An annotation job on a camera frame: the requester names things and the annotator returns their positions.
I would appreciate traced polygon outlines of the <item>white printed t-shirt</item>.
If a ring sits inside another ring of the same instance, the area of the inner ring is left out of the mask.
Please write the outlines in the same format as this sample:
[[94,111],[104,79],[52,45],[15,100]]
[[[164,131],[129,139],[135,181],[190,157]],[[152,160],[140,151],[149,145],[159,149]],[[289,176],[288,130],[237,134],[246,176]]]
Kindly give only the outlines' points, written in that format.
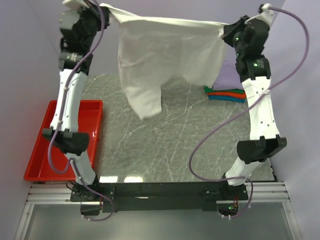
[[225,59],[225,23],[140,16],[108,5],[119,27],[121,89],[140,119],[162,111],[162,86],[183,79],[212,86]]

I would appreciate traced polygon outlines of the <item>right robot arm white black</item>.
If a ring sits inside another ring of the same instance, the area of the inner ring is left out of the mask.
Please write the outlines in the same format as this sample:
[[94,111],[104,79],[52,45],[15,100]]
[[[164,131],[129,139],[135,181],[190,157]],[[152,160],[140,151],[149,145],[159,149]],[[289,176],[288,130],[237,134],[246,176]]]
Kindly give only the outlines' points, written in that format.
[[235,68],[249,107],[250,134],[248,140],[237,143],[237,159],[225,173],[227,182],[219,187],[222,198],[230,200],[237,187],[246,182],[261,163],[287,146],[276,125],[270,86],[271,69],[262,54],[270,26],[257,17],[243,16],[223,28],[223,40],[236,53]]

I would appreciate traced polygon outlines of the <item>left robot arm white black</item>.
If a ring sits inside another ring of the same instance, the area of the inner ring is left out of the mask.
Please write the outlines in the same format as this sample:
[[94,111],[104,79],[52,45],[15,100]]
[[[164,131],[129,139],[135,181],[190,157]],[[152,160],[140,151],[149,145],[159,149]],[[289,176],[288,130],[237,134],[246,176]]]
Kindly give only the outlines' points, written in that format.
[[109,26],[109,9],[89,0],[64,0],[67,10],[59,20],[61,32],[59,92],[54,116],[43,137],[49,141],[47,159],[51,169],[64,174],[73,169],[76,182],[83,185],[82,195],[88,201],[96,200],[100,188],[94,185],[97,174],[88,156],[89,135],[79,132],[79,109],[83,88],[88,78],[97,33]]

